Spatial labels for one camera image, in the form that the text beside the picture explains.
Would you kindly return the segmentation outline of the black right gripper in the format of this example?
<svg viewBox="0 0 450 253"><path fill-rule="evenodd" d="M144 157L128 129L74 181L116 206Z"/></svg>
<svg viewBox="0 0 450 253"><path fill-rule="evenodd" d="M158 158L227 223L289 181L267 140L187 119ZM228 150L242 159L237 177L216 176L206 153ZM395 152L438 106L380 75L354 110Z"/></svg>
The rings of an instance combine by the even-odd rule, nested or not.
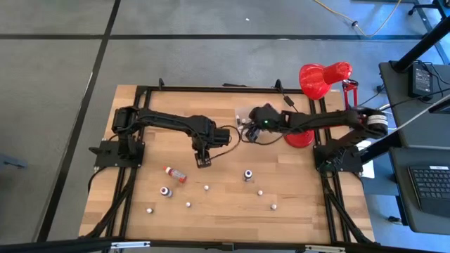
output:
<svg viewBox="0 0 450 253"><path fill-rule="evenodd" d="M279 132L281 128L282 115L271 104L255 107L250 111L249 118L257 127L254 130L248 128L245 132L247 142L256 143L261 130Z"/></svg>

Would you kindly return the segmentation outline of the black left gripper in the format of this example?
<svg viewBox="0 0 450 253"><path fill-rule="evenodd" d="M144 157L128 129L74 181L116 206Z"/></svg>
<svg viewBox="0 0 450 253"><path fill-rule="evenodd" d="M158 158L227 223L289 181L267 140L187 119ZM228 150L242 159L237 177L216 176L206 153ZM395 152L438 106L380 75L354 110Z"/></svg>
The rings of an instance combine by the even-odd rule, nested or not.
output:
<svg viewBox="0 0 450 253"><path fill-rule="evenodd" d="M194 150L206 150L205 167L210 167L212 163L208 150L228 145L230 137L231 135L228 129L220 129L215 126L212 128L201 129L195 131L192 135L192 148ZM203 157L200 151L195 153L195 161L197 168L201 169L203 167Z"/></svg>

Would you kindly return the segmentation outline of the large orange food coloring bottle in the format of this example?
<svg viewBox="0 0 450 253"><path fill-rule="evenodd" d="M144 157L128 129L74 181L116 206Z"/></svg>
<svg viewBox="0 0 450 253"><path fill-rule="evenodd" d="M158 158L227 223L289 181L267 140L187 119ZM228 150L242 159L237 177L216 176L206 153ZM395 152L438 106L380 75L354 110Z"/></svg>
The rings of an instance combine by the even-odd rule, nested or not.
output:
<svg viewBox="0 0 450 253"><path fill-rule="evenodd" d="M171 176L173 179L176 179L180 183L185 183L187 180L187 175L180 172L177 169L171 168L171 167L164 167L164 171L167 175Z"/></svg>

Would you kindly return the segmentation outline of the clear plastic container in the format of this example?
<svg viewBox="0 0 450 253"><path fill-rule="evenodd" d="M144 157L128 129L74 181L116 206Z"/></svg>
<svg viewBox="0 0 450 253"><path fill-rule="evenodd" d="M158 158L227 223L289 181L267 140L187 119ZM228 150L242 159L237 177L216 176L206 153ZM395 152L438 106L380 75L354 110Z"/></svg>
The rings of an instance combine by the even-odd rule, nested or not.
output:
<svg viewBox="0 0 450 253"><path fill-rule="evenodd" d="M247 139L245 137L245 132L247 131L247 129L251 128L251 129L254 130L255 128L257 128L253 124L252 120L249 118L250 111L253 108L255 108L255 107L261 107L261 106L252 106L252 107L247 106L247 107L241 107L241 108L236 108L235 109L235 117L236 117L236 115L239 115L240 116L240 120L246 119L246 123L245 124L242 124L242 122L241 122L241 126L237 126L238 127L238 132L240 134L240 139L241 139L241 141L243 141L245 143L249 143L249 142L247 142ZM257 139L256 143L254 142L254 144L264 145L264 142L262 140L262 132L263 131L266 131L266 130L261 130L260 131L259 138Z"/></svg>

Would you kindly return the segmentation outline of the red desk lamp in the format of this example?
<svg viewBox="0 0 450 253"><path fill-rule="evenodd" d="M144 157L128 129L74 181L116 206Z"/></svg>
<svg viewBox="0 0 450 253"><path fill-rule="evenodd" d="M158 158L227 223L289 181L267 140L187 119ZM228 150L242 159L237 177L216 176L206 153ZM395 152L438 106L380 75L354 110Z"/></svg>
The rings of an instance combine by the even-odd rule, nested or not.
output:
<svg viewBox="0 0 450 253"><path fill-rule="evenodd" d="M348 91L353 91L354 106L358 105L357 87L359 83L350 79L353 69L345 61L325 66L320 64L306 64L300 68L300 88L312 100L323 98L334 83L342 82L345 108L349 109Z"/></svg>

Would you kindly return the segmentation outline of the white paper sheet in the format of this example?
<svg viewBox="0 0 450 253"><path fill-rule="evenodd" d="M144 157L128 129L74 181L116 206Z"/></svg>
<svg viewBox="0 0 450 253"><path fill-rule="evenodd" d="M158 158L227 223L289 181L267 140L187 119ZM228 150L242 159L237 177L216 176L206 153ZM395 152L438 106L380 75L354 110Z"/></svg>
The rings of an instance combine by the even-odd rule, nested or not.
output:
<svg viewBox="0 0 450 253"><path fill-rule="evenodd" d="M370 145L371 145L370 141L362 141L357 145L357 147L358 147L359 151L361 151ZM375 178L373 160L370 160L369 162L365 163L362 168L363 168L363 171L359 173L360 177L368 178L368 179Z"/></svg>

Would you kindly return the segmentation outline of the black stand beam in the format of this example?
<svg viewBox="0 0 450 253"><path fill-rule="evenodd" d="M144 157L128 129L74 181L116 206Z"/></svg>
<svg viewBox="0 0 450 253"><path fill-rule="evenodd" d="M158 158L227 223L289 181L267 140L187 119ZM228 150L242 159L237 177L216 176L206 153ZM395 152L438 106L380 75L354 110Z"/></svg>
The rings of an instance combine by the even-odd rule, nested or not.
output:
<svg viewBox="0 0 450 253"><path fill-rule="evenodd" d="M425 148L450 150L450 113L429 113L427 105L400 105L393 108L397 130L363 150L362 160L368 162L390 148Z"/></svg>
<svg viewBox="0 0 450 253"><path fill-rule="evenodd" d="M421 39L407 54L393 65L392 69L396 72L404 71L449 32L450 16L446 17L431 32Z"/></svg>

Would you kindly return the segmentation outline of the grey side desk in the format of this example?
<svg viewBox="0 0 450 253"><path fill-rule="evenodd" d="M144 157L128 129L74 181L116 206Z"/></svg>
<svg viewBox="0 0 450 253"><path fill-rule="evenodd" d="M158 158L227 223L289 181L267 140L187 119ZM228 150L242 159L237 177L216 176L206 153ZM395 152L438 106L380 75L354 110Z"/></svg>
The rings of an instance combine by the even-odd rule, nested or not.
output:
<svg viewBox="0 0 450 253"><path fill-rule="evenodd" d="M407 225L417 233L450 235L449 217L421 211L408 173L408 167L415 165L450 167L450 150L390 148L389 155Z"/></svg>
<svg viewBox="0 0 450 253"><path fill-rule="evenodd" d="M429 103L408 97L408 73L395 72L388 62L380 63L379 68L401 144L408 148L450 150L450 113L430 113Z"/></svg>

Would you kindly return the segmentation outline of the black rig crossbeam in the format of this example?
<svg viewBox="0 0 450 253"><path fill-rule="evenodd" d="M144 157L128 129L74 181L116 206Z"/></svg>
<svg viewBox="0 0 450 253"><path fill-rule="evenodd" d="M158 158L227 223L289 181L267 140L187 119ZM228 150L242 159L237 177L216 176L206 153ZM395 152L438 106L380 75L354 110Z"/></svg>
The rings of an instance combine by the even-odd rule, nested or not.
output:
<svg viewBox="0 0 450 253"><path fill-rule="evenodd" d="M170 241L170 240L127 240L122 237L104 238L77 238L71 240L56 240L46 242L27 242L12 245L0 245L0 253L92 253L111 249L112 242L127 241L150 241L150 247L179 247L179 248L202 248L221 250L222 242L195 242L195 241ZM297 253L306 253L305 245L302 243L253 243L232 242L236 250L293 250ZM346 253L440 253L419 249L407 249L400 247L381 246L379 244L359 244L354 242L333 242L326 246L344 247Z"/></svg>

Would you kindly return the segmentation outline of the black power adapter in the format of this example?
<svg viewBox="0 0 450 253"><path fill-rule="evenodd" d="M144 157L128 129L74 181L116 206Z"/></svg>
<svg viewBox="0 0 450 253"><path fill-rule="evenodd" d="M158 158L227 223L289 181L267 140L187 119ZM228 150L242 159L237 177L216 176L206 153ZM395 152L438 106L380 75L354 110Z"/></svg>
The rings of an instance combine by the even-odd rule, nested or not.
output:
<svg viewBox="0 0 450 253"><path fill-rule="evenodd" d="M409 68L408 96L425 102L432 99L432 75L423 64L412 64Z"/></svg>

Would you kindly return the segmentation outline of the black keyboard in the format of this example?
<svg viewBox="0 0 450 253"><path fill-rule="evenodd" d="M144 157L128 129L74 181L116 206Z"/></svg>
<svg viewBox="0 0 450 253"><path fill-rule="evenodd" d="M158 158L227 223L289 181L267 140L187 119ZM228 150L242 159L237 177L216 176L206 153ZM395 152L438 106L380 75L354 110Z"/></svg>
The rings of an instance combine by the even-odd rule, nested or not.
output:
<svg viewBox="0 0 450 253"><path fill-rule="evenodd" d="M450 218L450 167L415 165L408 173L421 211Z"/></svg>

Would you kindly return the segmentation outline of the grey floor object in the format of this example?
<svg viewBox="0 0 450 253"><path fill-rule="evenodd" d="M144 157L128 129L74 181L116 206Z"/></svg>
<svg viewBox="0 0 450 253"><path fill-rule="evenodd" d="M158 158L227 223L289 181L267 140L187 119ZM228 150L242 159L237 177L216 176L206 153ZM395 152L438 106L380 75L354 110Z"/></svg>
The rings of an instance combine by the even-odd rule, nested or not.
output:
<svg viewBox="0 0 450 253"><path fill-rule="evenodd" d="M5 154L0 153L0 169L11 165L20 169L24 169L27 167L27 162L24 160L20 160L15 157L11 157Z"/></svg>

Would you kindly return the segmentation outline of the black aluminium table frame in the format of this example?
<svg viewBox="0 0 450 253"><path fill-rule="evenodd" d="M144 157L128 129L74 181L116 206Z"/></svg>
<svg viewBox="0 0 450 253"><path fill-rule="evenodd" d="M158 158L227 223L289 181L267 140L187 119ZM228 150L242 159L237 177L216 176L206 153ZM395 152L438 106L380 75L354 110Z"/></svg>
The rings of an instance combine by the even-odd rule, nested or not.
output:
<svg viewBox="0 0 450 253"><path fill-rule="evenodd" d="M205 115L219 126L236 125L235 109L272 103L289 110L277 90L266 88L175 87L119 85L113 98L104 138L112 136L117 108L137 105L183 116ZM145 142L143 164L138 169L107 168L93 180L79 229L87 235L105 215L115 188L136 172L131 199L119 207L115 226L100 235L122 235L129 240L195 242L302 243L328 245L332 240L356 242L344 228L330 202L313 158L313 147L296 149L284 140L268 146L241 143L233 152L198 169L191 140L181 132L146 128L138 137ZM175 167L188 180L181 184L162 168ZM245 182L245 170L252 179ZM374 240L360 180L342 173L330 180L354 223ZM173 196L160 194L168 187ZM271 204L277 209L271 210Z"/></svg>

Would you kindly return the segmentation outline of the silver bracket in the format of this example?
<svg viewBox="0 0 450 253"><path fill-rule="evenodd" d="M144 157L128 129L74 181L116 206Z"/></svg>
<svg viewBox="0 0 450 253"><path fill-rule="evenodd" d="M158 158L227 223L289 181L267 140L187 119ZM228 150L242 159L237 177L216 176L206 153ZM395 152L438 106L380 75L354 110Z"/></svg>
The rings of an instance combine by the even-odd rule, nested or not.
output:
<svg viewBox="0 0 450 253"><path fill-rule="evenodd" d="M142 248L150 247L150 241L127 241L127 242L112 242L111 249L130 249L130 248Z"/></svg>
<svg viewBox="0 0 450 253"><path fill-rule="evenodd" d="M344 247L334 247L326 245L305 245L305 252L308 253L346 253Z"/></svg>

